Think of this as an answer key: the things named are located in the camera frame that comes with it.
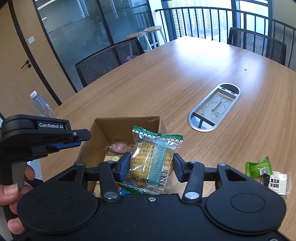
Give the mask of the person left hand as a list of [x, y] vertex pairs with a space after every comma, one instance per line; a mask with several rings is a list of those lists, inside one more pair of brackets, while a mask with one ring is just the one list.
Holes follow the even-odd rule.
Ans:
[[[17, 215], [18, 201], [29, 191], [32, 187], [25, 185], [20, 191], [17, 184], [1, 185], [1, 206], [8, 206], [10, 211]], [[19, 217], [12, 218], [7, 222], [8, 230], [14, 235], [20, 235], [25, 230]]]

